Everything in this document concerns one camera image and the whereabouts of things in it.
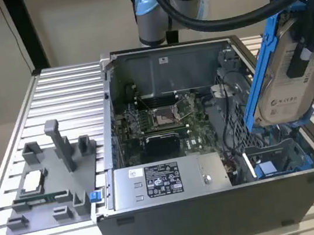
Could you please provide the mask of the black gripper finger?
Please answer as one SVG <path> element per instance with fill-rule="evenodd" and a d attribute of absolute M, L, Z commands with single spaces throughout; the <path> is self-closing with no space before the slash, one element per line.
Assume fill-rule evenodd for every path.
<path fill-rule="evenodd" d="M 302 77 L 306 71 L 311 55 L 311 50 L 304 44 L 298 43 L 287 69 L 287 76 L 289 78 Z"/>

